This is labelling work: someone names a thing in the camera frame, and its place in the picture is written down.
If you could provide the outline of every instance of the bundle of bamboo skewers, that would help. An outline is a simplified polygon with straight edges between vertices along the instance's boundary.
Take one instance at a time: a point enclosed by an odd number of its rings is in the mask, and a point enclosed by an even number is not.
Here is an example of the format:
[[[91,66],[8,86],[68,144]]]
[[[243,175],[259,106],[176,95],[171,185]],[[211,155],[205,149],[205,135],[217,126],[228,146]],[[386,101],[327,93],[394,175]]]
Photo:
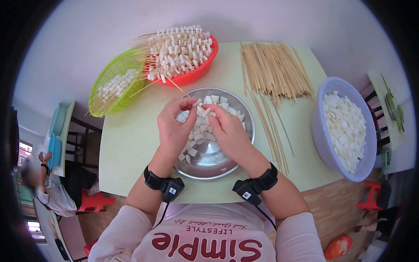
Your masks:
[[[292,103],[293,100],[296,102],[299,97],[312,99],[314,95],[304,65],[297,51],[293,47],[291,49],[298,63],[294,59],[290,49],[283,44],[241,44],[240,48],[244,92],[246,95],[248,92],[250,93],[261,118],[273,160],[278,163],[279,169],[285,175],[289,173],[287,159],[266,95],[269,96],[269,100],[271,100],[275,108],[290,145],[292,155],[294,155],[294,151],[292,150],[287,131],[285,130],[277,108],[284,98],[290,99]],[[250,90],[248,90],[247,86],[246,72],[250,83]],[[262,110],[255,93],[260,94],[265,111]]]
[[[283,44],[242,44],[242,69],[247,71],[251,90],[272,96],[276,106],[283,98],[290,99],[291,103],[298,97],[311,99],[310,80],[298,53],[294,52],[300,65]]]

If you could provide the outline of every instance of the green plastic basket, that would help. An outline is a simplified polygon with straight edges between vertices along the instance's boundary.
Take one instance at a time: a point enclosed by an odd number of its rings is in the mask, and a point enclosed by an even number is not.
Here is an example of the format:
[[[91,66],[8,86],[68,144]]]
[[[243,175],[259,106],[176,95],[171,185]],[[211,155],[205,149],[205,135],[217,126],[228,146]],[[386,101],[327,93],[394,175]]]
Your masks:
[[[140,93],[134,95],[133,97],[131,97],[131,95],[143,88],[145,80],[135,81],[131,83],[131,85],[126,89],[122,96],[116,102],[114,102],[114,104],[106,112],[92,112],[91,105],[93,100],[97,97],[95,94],[100,86],[104,86],[116,75],[125,75],[129,69],[138,70],[139,68],[144,67],[144,62],[138,62],[134,59],[129,61],[123,60],[124,58],[130,57],[138,52],[138,49],[131,49],[118,55],[100,73],[99,77],[96,79],[96,82],[92,87],[92,91],[90,92],[89,112],[92,116],[103,117],[106,114],[116,114],[118,112],[121,112],[125,110],[127,107],[129,107],[129,105],[138,97]]]

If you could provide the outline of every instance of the person's left hand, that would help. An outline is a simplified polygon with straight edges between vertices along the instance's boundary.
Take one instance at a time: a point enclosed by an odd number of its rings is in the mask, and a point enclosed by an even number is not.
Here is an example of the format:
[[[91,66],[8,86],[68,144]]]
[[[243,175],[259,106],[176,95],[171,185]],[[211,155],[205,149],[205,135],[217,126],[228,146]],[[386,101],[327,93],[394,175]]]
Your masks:
[[[39,153],[39,155],[38,155],[38,159],[39,159],[39,161],[41,162],[41,163],[43,163],[44,162],[44,153],[41,151],[41,153]]]
[[[160,133],[160,146],[157,149],[162,155],[174,161],[188,142],[190,131],[197,121],[197,107],[192,107],[196,98],[172,98],[157,117]],[[184,123],[176,119],[179,110],[189,110],[189,116]]]

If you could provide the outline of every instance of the light green table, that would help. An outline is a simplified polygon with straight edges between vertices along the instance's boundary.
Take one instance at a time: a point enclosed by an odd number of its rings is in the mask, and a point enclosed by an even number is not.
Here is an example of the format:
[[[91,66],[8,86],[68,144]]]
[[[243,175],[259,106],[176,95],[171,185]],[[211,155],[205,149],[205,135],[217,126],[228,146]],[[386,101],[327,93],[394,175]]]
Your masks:
[[[221,43],[219,52],[209,72],[197,82],[182,87],[186,92],[200,87],[218,87],[239,96],[249,107],[256,125],[254,145],[271,162],[273,157],[261,120],[250,96],[244,94],[240,60],[240,43]],[[295,47],[313,83],[317,94],[326,74],[309,48]],[[107,115],[103,125],[99,156],[99,188],[101,191],[127,196],[135,181],[150,162],[159,145],[157,116],[166,102],[182,93],[176,88],[155,84],[146,89],[125,111]],[[328,168],[314,146],[311,135],[311,112],[315,101],[298,99],[291,105],[284,101],[279,114],[290,138],[295,156],[292,156],[287,138],[274,108],[271,111],[289,167],[288,178],[300,191],[332,183],[342,176]],[[173,177],[179,177],[176,171]],[[223,178],[209,181],[181,176],[185,183],[178,203],[228,203],[243,200],[232,191],[234,183],[244,180],[247,174],[239,168]]]
[[[57,215],[52,210],[50,210],[50,212],[51,212],[52,226],[55,231],[55,237],[61,241],[62,246],[64,247],[64,252],[67,254],[69,261],[74,262],[73,258],[71,257],[70,251],[68,250],[68,247],[65,243],[64,237],[62,236],[61,229],[59,228],[59,221],[57,219]]]

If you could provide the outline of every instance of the green object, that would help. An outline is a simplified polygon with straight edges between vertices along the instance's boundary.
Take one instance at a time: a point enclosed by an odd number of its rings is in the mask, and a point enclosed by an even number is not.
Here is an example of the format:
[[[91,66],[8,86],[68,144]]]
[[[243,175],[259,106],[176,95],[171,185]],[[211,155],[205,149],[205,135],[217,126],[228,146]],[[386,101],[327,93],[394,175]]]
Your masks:
[[[25,219],[36,220],[34,203],[32,201],[34,198],[32,191],[28,187],[21,185],[21,181],[21,172],[14,172],[13,183],[15,186],[15,194],[16,198],[18,199],[19,207],[21,208],[22,213],[25,215]]]
[[[89,98],[89,112],[94,117],[102,117],[106,114],[116,114],[125,110],[137,97],[140,93],[135,94],[131,97],[134,93],[138,92],[144,86],[145,80],[133,81],[131,85],[126,89],[126,91],[122,94],[120,98],[106,111],[101,114],[93,112],[91,108],[93,103],[93,98],[97,97],[96,93],[98,92],[98,88],[100,86],[104,86],[107,82],[112,80],[116,75],[125,75],[129,69],[139,70],[140,68],[144,67],[144,62],[138,62],[135,58],[132,59],[125,59],[133,56],[134,54],[138,53],[138,49],[131,49],[128,50],[116,58],[114,58],[103,71],[100,73],[98,78],[96,79],[95,84],[92,87],[92,91],[90,92]]]
[[[393,109],[393,112],[394,112],[394,118],[395,118],[396,123],[397,123],[397,129],[398,129],[399,131],[404,131],[404,128],[403,128],[403,125],[402,125],[402,122],[404,122],[404,113],[403,113],[403,111],[401,111],[401,114],[400,114],[400,113],[399,113],[399,111],[398,111],[398,110],[396,110],[396,106],[395,106],[395,104],[394,104],[394,100],[393,100],[394,96],[393,96],[393,94],[391,93],[391,90],[390,90],[390,88],[388,87],[388,85],[387,85],[387,83],[386,83],[386,81],[385,81],[385,79],[384,79],[383,74],[381,74],[381,77],[383,78],[383,82],[384,82],[384,84],[385,84],[385,88],[387,89],[387,93],[389,94],[389,95],[387,96],[387,98],[388,98],[388,103],[389,103],[389,106],[391,106],[391,108]]]
[[[381,155],[381,174],[379,175],[378,178],[380,178],[384,174],[384,172],[390,167],[391,150],[383,149],[380,155]]]

